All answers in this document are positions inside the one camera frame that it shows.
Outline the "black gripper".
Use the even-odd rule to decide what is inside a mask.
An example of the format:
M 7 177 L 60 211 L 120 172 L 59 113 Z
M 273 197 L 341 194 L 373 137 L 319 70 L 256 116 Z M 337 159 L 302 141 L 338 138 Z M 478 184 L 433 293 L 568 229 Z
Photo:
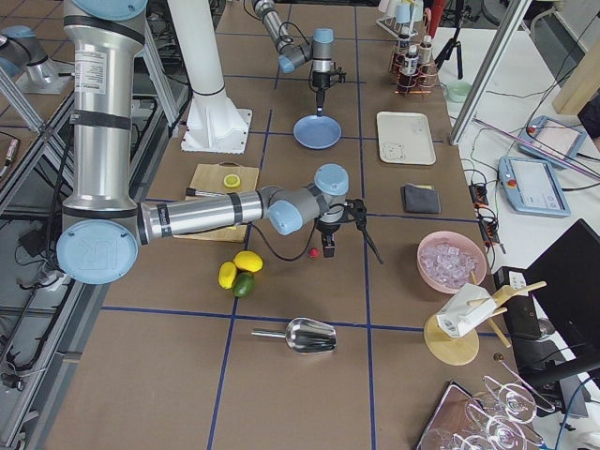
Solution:
M 322 257 L 328 258 L 335 256 L 335 233 L 339 230 L 340 225 L 332 222 L 324 222 L 322 220 L 318 220 L 315 222 L 316 230 L 321 233 L 321 241 L 322 241 Z
M 316 94 L 316 114 L 323 115 L 324 91 L 335 84 L 345 83 L 347 73 L 341 68 L 329 71 L 311 72 L 310 89 Z

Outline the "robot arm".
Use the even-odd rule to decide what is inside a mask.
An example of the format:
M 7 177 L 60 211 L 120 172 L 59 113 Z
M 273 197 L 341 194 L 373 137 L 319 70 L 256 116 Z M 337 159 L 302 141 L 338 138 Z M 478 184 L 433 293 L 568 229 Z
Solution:
M 274 1 L 254 0 L 251 5 L 256 18 L 273 40 L 280 70 L 290 74 L 304 64 L 310 64 L 310 89 L 315 94 L 316 115 L 322 117 L 326 91 L 346 81 L 346 72 L 333 57 L 334 30 L 317 28 L 312 38 L 307 38 L 297 25 L 280 19 Z
M 129 194 L 129 146 L 134 59 L 145 43 L 143 1 L 68 1 L 64 28 L 75 47 L 75 172 L 63 202 L 57 243 L 60 269 L 86 284 L 124 276 L 142 245 L 171 236 L 213 231 L 267 218 L 278 233 L 300 230 L 316 218 L 338 218 L 349 189 L 336 164 L 316 171 L 304 187 L 262 187 L 187 200 L 193 175 L 187 152 L 240 155 L 251 121 L 229 99 L 215 28 L 206 2 L 169 4 L 193 97 L 182 140 L 163 153 L 150 202 Z

